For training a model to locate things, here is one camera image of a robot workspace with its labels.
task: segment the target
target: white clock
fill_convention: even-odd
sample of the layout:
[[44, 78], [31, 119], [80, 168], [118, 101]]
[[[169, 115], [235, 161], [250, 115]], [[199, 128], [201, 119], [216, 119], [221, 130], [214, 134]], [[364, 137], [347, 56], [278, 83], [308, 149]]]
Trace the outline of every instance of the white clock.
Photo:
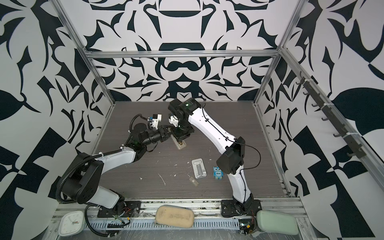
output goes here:
[[75, 211], [65, 214], [59, 226], [59, 235], [62, 237], [78, 234], [84, 229], [84, 212]]

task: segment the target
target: patterned wall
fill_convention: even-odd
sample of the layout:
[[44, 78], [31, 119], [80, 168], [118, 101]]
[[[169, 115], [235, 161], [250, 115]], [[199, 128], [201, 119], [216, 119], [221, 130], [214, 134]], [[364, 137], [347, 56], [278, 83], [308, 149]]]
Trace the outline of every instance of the patterned wall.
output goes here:
[[116, 101], [253, 100], [272, 57], [96, 59]]
[[1, 239], [32, 239], [56, 183], [92, 150], [110, 104], [47, 0], [0, 4]]
[[382, 159], [383, 11], [382, 0], [310, 0], [287, 45]]
[[383, 239], [384, 192], [281, 59], [259, 101], [292, 195], [320, 238]]
[[268, 49], [297, 0], [62, 0], [94, 51]]

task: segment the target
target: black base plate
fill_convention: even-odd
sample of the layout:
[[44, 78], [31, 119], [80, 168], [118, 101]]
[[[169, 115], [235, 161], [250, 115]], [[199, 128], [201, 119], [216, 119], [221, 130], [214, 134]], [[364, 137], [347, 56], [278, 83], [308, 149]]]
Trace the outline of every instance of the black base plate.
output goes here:
[[241, 205], [237, 200], [221, 200], [221, 215], [223, 217], [234, 217], [239, 215], [256, 215], [262, 209], [259, 200], [253, 200], [249, 208], [245, 211], [241, 209]]
[[[125, 213], [123, 217], [131, 217], [135, 213], [140, 212], [140, 206], [141, 202], [140, 201], [125, 201], [125, 205], [129, 209], [125, 209]], [[97, 213], [97, 217], [112, 217], [114, 215], [114, 211], [112, 209], [108, 209], [106, 207], [100, 207], [99, 212]]]

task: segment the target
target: perforated metal strip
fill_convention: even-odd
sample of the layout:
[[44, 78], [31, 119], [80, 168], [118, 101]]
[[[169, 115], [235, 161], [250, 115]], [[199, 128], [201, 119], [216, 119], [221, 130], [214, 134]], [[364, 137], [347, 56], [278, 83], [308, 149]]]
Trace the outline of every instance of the perforated metal strip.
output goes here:
[[[145, 219], [145, 220], [131, 220], [131, 224], [124, 228], [106, 228], [108, 223], [117, 224], [117, 221], [113, 220], [90, 220], [91, 226], [96, 230], [177, 230], [184, 229], [179, 227], [170, 227], [166, 225], [155, 224], [154, 219]], [[224, 218], [224, 219], [195, 219], [193, 227], [190, 229], [231, 229], [238, 230], [239, 222], [238, 219]]]

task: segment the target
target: robotic arm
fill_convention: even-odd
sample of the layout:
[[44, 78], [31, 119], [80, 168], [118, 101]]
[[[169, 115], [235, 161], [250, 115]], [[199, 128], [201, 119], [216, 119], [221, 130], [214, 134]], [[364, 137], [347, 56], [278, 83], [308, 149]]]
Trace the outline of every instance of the robotic arm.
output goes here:
[[[234, 198], [233, 209], [237, 212], [235, 215], [250, 212], [253, 196], [247, 186], [244, 171], [242, 171], [244, 169], [244, 139], [235, 138], [222, 129], [193, 98], [183, 103], [175, 99], [170, 102], [168, 109], [172, 113], [169, 121], [173, 125], [157, 126], [161, 115], [155, 114], [152, 119], [149, 119], [150, 129], [147, 129], [147, 125], [144, 123], [136, 124], [127, 142], [120, 149], [105, 154], [100, 152], [95, 156], [85, 153], [78, 154], [58, 182], [56, 191], [58, 202], [100, 205], [111, 209], [116, 215], [122, 214], [124, 197], [99, 186], [101, 175], [120, 165], [138, 161], [148, 151], [147, 145], [151, 143], [164, 142], [171, 136], [177, 142], [181, 142], [194, 132], [193, 125], [201, 130], [222, 154], [216, 163], [230, 180]], [[71, 197], [72, 200], [62, 199], [61, 192]]]

